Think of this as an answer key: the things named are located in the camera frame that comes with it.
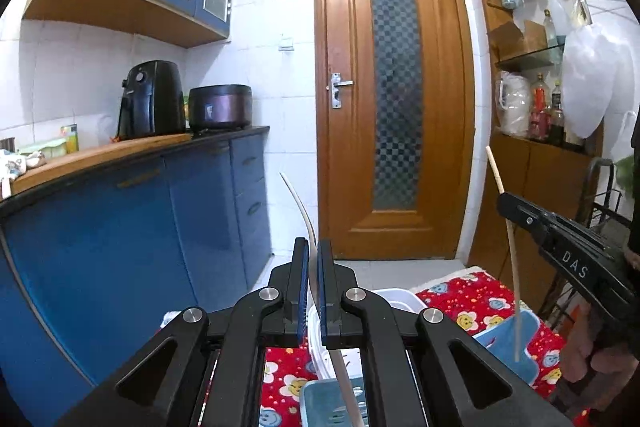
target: cardboard box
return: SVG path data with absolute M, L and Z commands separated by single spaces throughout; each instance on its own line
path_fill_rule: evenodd
M 524 34 L 509 21 L 489 32 L 489 39 L 498 50 L 498 60 L 507 60 L 546 48 L 545 27 L 529 20 L 524 21 Z

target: countertop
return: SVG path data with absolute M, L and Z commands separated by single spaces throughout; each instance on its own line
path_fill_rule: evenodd
M 82 177 L 83 174 L 121 165 L 135 158 L 159 155 L 168 150 L 173 152 L 197 146 L 203 142 L 230 140 L 264 133 L 268 130 L 268 126 L 260 126 L 242 130 L 219 130 L 201 135 L 185 133 L 136 138 L 54 158 L 49 160 L 46 165 L 28 171 L 12 182 L 12 196 L 0 201 L 0 215 L 5 214 L 9 210 L 9 206 L 12 207 L 9 212 L 15 211 L 16 204 L 22 206 L 28 204 L 26 200 L 33 200 L 34 197 L 39 198 L 41 194 L 35 193 L 40 192 L 40 189 L 51 188 L 55 190 L 55 185 L 66 185 L 76 177 Z

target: metal screw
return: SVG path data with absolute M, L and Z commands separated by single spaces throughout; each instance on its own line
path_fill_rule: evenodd
M 347 298 L 350 301 L 362 301 L 367 296 L 367 292 L 362 288 L 349 288 L 347 290 Z
M 202 310 L 200 308 L 189 308 L 182 314 L 185 322 L 197 322 L 202 318 Z
M 267 288 L 262 288 L 260 293 L 258 293 L 260 299 L 263 301 L 274 301 L 280 295 L 280 292 L 276 290 L 276 288 L 272 288 L 271 286 L 267 286 Z
M 438 324 L 444 319 L 444 314 L 437 308 L 427 308 L 422 312 L 424 320 L 431 324 Z

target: drawer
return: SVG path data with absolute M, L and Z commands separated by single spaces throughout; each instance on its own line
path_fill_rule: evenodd
M 254 235 L 242 247 L 242 262 L 246 283 L 251 291 L 260 277 L 262 270 L 269 262 L 271 255 L 271 235 L 269 233 L 269 219 L 265 216 Z
M 252 184 L 236 198 L 236 212 L 238 213 L 240 243 L 245 245 L 257 230 L 269 222 L 264 179 Z
M 231 166 L 236 196 L 264 178 L 262 150 L 261 134 L 231 140 Z

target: blue plastic basket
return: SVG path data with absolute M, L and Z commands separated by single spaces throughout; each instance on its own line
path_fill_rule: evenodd
M 362 377 L 351 378 L 351 386 L 360 407 L 364 425 L 369 425 Z M 302 388 L 300 416 L 303 427 L 351 427 L 338 381 L 313 380 Z

